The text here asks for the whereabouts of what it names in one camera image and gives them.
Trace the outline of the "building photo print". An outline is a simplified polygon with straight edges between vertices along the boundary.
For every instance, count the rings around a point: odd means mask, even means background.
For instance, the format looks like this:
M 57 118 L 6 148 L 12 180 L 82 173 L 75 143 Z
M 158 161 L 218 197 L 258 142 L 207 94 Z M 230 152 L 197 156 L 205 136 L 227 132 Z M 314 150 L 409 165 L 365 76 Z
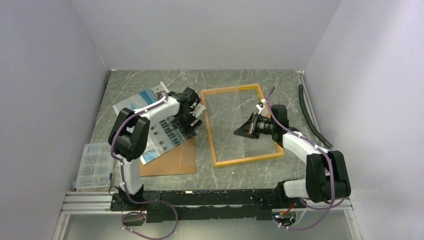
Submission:
M 172 124 L 179 107 L 163 82 L 113 105 L 117 117 L 108 138 L 112 155 L 127 164 L 146 164 L 186 142 Z

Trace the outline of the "yellow picture frame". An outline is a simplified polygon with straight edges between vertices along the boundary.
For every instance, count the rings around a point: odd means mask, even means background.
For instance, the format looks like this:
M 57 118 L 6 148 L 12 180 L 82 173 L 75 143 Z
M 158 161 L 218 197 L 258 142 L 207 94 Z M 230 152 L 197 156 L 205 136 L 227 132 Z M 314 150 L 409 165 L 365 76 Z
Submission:
M 230 93 L 230 92 L 240 92 L 240 91 L 248 91 L 248 90 L 255 90 L 257 93 L 257 96 L 260 99 L 264 99 L 264 93 L 262 91 L 262 88 L 260 84 L 254 83 L 254 84 L 245 84 L 245 85 L 239 85 L 239 86 L 228 86 L 228 87 L 219 87 L 219 88 L 209 88 L 209 89 L 202 89 L 200 91 L 202 103 L 207 107 L 207 101 L 206 101 L 206 95 L 214 95 L 214 94 L 221 94 L 221 93 Z M 215 152 L 215 145 L 214 145 L 214 139 L 213 139 L 213 133 L 211 128 L 211 123 L 209 120 L 209 113 L 206 112 L 204 114 L 205 116 L 205 126 L 207 129 L 207 136 L 208 136 L 208 142 L 210 147 L 210 153 L 211 153 L 211 160 L 212 165 L 215 168 L 218 167 L 227 167 L 232 165 L 239 165 L 239 164 L 247 164 L 250 162 L 256 162 L 256 161 L 262 161 L 262 160 L 268 160 L 268 159 L 275 159 L 285 156 L 285 150 L 280 147 L 277 143 L 275 143 L 276 152 L 274 153 L 267 153 L 257 156 L 250 156 L 250 157 L 243 157 L 243 158 L 237 158 L 237 159 L 231 159 L 231 160 L 225 160 L 225 161 L 218 161 L 217 154 Z

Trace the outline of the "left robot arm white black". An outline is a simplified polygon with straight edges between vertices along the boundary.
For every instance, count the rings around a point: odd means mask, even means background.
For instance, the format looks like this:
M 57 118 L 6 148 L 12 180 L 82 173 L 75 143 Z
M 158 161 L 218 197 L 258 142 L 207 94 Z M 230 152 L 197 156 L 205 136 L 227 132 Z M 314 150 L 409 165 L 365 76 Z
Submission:
M 192 88 L 183 92 L 146 91 L 146 106 L 122 108 L 110 132 L 110 155 L 119 162 L 119 190 L 130 210 L 143 204 L 142 160 L 155 160 L 193 138 L 206 109 Z

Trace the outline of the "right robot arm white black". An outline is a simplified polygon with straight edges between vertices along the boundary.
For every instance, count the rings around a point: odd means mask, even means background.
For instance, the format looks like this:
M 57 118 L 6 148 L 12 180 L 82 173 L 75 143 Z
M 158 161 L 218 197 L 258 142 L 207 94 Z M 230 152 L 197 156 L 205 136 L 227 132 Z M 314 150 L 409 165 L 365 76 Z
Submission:
M 344 155 L 327 150 L 310 141 L 289 125 L 287 108 L 282 104 L 270 107 L 270 117 L 253 113 L 233 133 L 236 136 L 258 139 L 270 135 L 280 147 L 292 152 L 306 165 L 303 179 L 280 181 L 275 188 L 275 202 L 282 208 L 294 199 L 309 199 L 314 203 L 344 199 L 351 195 L 351 185 Z

